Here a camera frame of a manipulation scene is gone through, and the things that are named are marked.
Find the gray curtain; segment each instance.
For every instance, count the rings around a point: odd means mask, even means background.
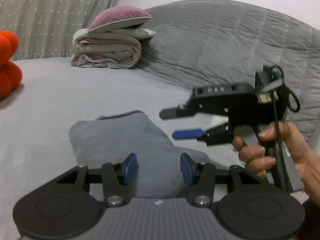
[[[12,60],[70,57],[73,34],[116,0],[0,0],[0,30],[19,37]]]

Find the folded comforter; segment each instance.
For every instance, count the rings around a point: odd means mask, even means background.
[[[80,29],[73,36],[74,54],[71,65],[76,67],[133,67],[141,56],[139,40],[155,35],[147,29],[119,29],[112,32],[91,33]]]

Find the pillow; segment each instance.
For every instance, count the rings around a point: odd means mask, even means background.
[[[132,6],[115,6],[99,13],[89,25],[89,32],[109,32],[142,24],[152,16],[146,11]]]

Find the gray folded garment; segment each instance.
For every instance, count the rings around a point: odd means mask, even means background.
[[[196,162],[209,162],[203,152],[176,147],[141,111],[94,121],[80,121],[69,131],[79,164],[100,168],[102,164],[122,162],[130,153],[138,159],[138,172],[130,187],[136,196],[171,197],[184,187],[180,155],[188,153]],[[93,185],[90,194],[102,199],[102,187]]]

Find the orange plush object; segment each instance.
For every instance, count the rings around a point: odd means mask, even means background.
[[[18,44],[17,35],[9,31],[0,31],[0,100],[8,97],[22,80],[20,68],[8,61],[16,52]]]

